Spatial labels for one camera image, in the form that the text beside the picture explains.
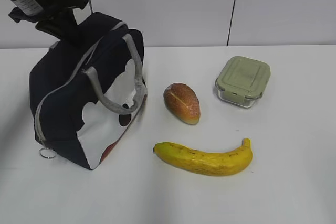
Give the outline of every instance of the gray zipper trim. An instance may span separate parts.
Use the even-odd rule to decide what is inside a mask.
[[[126,25],[125,22],[119,22],[116,26],[114,26],[111,31],[113,30],[116,30],[118,28],[120,28],[121,26],[124,26]],[[92,56],[98,46],[98,43],[102,40],[103,37],[101,37],[95,44],[93,44],[89,50],[83,55],[83,57],[80,59],[80,61],[78,62],[78,64],[76,65],[74,71],[72,72],[72,75],[70,76],[69,80],[63,84],[62,86],[58,87],[57,89],[54,89],[52,91],[50,91],[48,94],[46,94],[43,99],[40,101],[37,109],[36,109],[36,112],[35,112],[35,118],[34,118],[34,127],[35,127],[35,131],[36,131],[36,134],[39,138],[39,140],[42,142],[43,144],[43,141],[46,141],[46,138],[43,134],[43,131],[42,131],[42,127],[41,127],[41,123],[40,123],[40,113],[41,113],[41,109],[42,109],[42,105],[44,103],[44,101],[46,100],[46,98],[48,96],[50,96],[51,94],[55,93],[56,91],[60,90],[61,88],[64,88],[66,85],[68,85],[73,79],[74,77],[76,76],[76,74],[78,73],[78,71],[80,70],[81,66],[83,65],[83,63],[85,62],[85,60],[90,56]]]

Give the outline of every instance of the bread roll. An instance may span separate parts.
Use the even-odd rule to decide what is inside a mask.
[[[174,83],[165,89],[163,98],[168,109],[187,124],[197,124],[201,117],[200,104],[195,92],[183,83]]]

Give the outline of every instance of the banana tip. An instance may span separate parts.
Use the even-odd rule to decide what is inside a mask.
[[[248,139],[247,137],[243,139],[243,146],[245,147],[251,147],[251,140]]]
[[[157,153],[157,150],[158,150],[157,147],[159,146],[159,144],[160,143],[157,143],[157,144],[154,145],[154,147],[153,147],[153,153]]]

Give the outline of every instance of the white cloud pattern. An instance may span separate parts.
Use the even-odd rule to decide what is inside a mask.
[[[117,76],[105,96],[117,104],[131,107],[135,95],[134,72],[134,61],[130,59],[125,72]],[[132,119],[138,109],[132,113]],[[119,124],[119,115],[109,111],[100,101],[97,104],[87,103],[83,108],[82,118],[84,126],[77,132],[77,137],[90,168],[95,169],[105,149],[116,142],[127,127],[122,127]]]

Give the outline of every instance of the zipper pull ring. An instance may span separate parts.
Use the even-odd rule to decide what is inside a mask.
[[[57,153],[47,147],[44,147],[38,151],[41,157],[46,158],[46,159],[53,159],[57,156]]]

